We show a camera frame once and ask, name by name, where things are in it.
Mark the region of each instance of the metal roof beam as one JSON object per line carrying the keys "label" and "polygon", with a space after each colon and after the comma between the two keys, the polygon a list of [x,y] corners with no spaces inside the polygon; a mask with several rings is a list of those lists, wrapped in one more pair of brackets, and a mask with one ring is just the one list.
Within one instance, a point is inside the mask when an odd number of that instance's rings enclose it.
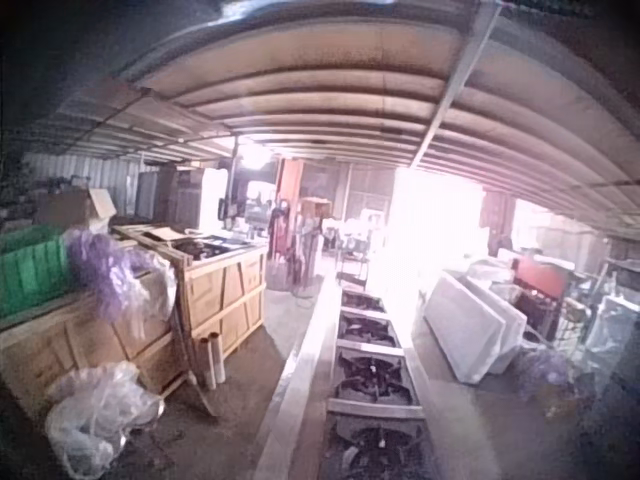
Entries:
{"label": "metal roof beam", "polygon": [[444,121],[444,117],[449,110],[449,107],[453,103],[453,100],[458,95],[458,92],[464,87],[473,67],[475,66],[482,49],[487,44],[491,31],[496,24],[496,20],[500,15],[502,6],[494,2],[481,2],[478,6],[478,11],[473,20],[473,26],[471,27],[471,33],[467,39],[467,43],[462,50],[458,63],[453,69],[453,72],[449,76],[447,86],[444,90],[444,95],[440,99],[440,103],[436,107],[435,114],[429,123],[429,127],[424,134],[422,142],[416,151],[413,160],[411,162],[411,168],[415,168],[424,153],[429,148],[429,144],[435,136],[440,124]]}

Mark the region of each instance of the gas burner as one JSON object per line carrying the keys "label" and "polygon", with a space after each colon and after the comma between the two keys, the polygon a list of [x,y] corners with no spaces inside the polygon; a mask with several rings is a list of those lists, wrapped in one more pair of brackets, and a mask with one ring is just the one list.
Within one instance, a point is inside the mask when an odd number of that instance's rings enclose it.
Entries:
{"label": "gas burner", "polygon": [[395,333],[386,320],[342,313],[338,338],[385,347],[398,346]]}
{"label": "gas burner", "polygon": [[433,480],[429,435],[414,421],[329,420],[321,479]]}
{"label": "gas burner", "polygon": [[342,306],[386,313],[381,299],[372,297],[366,293],[350,292],[348,290],[342,291]]}
{"label": "gas burner", "polygon": [[386,360],[380,356],[346,356],[338,354],[337,367],[344,379],[335,389],[335,396],[367,403],[413,405],[413,395],[406,386],[402,359]]}

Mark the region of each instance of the green plastic crate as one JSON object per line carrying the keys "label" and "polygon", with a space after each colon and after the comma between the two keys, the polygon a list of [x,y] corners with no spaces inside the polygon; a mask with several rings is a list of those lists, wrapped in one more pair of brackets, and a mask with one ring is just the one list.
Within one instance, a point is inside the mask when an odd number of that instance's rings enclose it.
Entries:
{"label": "green plastic crate", "polygon": [[34,226],[0,235],[0,318],[64,295],[72,286],[59,230]]}

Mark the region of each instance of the purple plastic wrap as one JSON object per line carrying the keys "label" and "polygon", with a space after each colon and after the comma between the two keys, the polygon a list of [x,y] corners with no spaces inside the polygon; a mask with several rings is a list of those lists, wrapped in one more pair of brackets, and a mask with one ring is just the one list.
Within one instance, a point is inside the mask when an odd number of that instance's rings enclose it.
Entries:
{"label": "purple plastic wrap", "polygon": [[[137,338],[144,338],[145,321],[169,318],[176,295],[169,262],[141,248],[121,248],[108,235],[89,230],[70,230],[65,240],[74,275],[98,297],[99,318],[109,322],[126,319]],[[153,295],[152,299],[136,279],[144,271],[161,275],[164,298]]]}
{"label": "purple plastic wrap", "polygon": [[545,384],[571,387],[569,362],[561,353],[522,351],[514,361],[520,396],[528,400]]}

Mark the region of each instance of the light fixture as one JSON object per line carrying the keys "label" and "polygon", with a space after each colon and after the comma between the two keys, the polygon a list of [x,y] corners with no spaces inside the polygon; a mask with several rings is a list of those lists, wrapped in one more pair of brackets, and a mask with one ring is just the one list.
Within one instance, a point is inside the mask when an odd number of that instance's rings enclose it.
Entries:
{"label": "light fixture", "polygon": [[268,148],[256,143],[240,145],[242,165],[252,170],[260,170],[271,160],[273,153]]}

